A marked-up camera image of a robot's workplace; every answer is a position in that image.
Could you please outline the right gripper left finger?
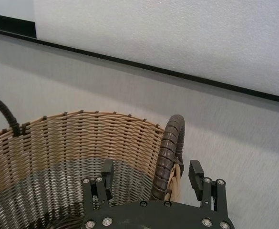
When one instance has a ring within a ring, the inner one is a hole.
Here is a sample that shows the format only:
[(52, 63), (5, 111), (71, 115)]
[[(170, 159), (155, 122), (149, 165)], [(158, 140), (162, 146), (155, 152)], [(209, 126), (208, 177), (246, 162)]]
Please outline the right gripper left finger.
[(114, 179), (114, 161), (106, 159), (103, 163), (101, 176), (82, 180), (84, 210), (94, 210), (93, 197), (98, 200), (99, 209), (109, 207), (113, 198), (112, 184)]

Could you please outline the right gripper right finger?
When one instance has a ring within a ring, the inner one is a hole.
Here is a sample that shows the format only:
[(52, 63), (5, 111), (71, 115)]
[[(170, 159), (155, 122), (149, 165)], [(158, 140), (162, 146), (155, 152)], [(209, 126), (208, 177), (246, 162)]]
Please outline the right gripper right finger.
[(188, 177), (200, 208), (216, 212), (227, 212), (226, 182), (223, 179), (213, 181), (206, 177), (198, 160), (191, 160)]

